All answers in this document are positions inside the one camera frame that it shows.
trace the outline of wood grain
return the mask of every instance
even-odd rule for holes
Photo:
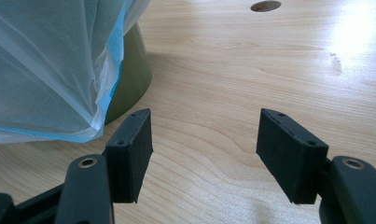
[[[153,80],[154,151],[138,204],[117,223],[319,223],[291,204],[256,155],[260,108],[282,111],[376,167],[376,0],[152,0],[140,19]],[[87,144],[0,145],[0,191],[16,203],[63,182],[100,153],[124,116]]]

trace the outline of transparent plastic sheet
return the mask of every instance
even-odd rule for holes
[[[0,143],[103,134],[145,1],[0,1]]]

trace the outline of wooden surface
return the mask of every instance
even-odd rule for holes
[[[376,167],[376,0],[152,0],[140,19],[153,81],[154,154],[138,204],[117,223],[319,223],[291,204],[256,151],[260,108],[279,110]],[[0,145],[0,191],[16,203],[64,181],[100,153],[124,116],[88,144]]]

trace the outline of blue plastic bag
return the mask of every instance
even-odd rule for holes
[[[103,134],[146,1],[0,1],[0,143]]]

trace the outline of dark green object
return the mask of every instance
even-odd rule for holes
[[[121,81],[115,89],[106,112],[105,124],[112,122],[132,108],[144,95],[151,80],[149,59],[136,23],[124,36]]]

